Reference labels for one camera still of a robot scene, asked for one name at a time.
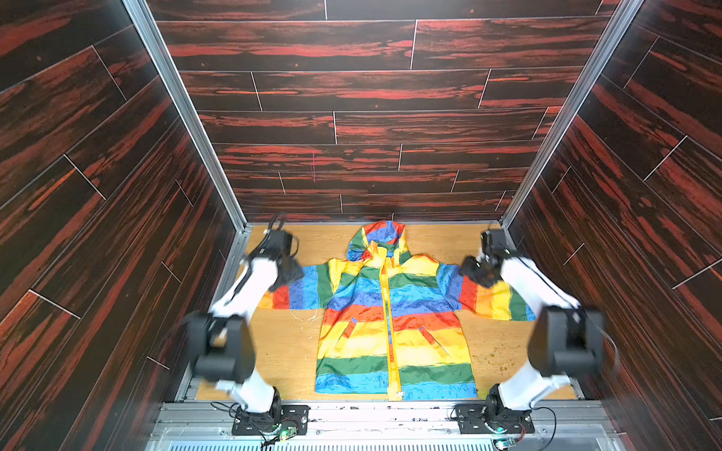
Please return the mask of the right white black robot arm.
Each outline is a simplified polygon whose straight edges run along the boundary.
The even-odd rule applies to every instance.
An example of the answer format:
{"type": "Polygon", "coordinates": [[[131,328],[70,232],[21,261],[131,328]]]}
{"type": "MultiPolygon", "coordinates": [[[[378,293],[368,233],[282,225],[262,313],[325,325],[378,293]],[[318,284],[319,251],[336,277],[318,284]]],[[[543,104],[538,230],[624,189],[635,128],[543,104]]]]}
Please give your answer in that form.
{"type": "Polygon", "coordinates": [[[528,342],[528,362],[504,383],[492,387],[484,419],[507,430],[529,416],[539,400],[573,379],[599,373],[605,362],[605,316],[586,309],[526,257],[468,256],[461,275],[480,287],[507,283],[518,292],[536,323],[528,342]]]}

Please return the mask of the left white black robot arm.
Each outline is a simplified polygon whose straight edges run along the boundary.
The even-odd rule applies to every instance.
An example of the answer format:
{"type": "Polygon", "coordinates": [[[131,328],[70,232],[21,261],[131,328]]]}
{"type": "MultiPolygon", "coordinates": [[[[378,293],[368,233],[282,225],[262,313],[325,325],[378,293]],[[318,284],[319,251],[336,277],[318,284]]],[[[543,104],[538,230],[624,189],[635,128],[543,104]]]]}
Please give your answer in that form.
{"type": "Polygon", "coordinates": [[[248,259],[239,279],[207,313],[187,317],[186,353],[192,374],[226,392],[244,421],[272,428],[281,423],[280,394],[256,368],[250,323],[267,292],[303,276],[294,257],[248,259]]]}

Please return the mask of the rainbow striped zip jacket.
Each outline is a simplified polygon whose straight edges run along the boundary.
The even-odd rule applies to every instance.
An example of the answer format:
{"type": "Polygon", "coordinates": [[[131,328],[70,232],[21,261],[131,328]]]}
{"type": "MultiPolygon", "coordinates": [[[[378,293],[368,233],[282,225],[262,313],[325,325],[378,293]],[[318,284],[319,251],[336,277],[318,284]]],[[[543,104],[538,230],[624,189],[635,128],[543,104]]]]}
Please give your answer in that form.
{"type": "Polygon", "coordinates": [[[481,287],[457,265],[412,254],[406,227],[365,225],[344,259],[308,266],[267,292],[261,307],[323,310],[315,390],[390,400],[462,400],[478,394],[458,312],[495,321],[535,321],[508,283],[481,287]]]}

